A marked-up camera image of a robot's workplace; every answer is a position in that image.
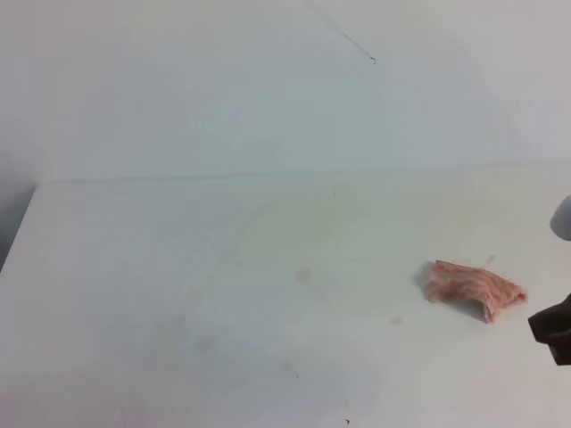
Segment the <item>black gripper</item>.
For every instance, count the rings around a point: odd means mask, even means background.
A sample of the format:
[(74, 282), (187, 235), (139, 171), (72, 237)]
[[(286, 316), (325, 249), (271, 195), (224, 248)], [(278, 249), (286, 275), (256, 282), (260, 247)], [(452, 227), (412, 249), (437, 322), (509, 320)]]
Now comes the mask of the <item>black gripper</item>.
[(550, 344), (558, 366), (570, 365), (570, 296), (528, 318), (535, 340)]

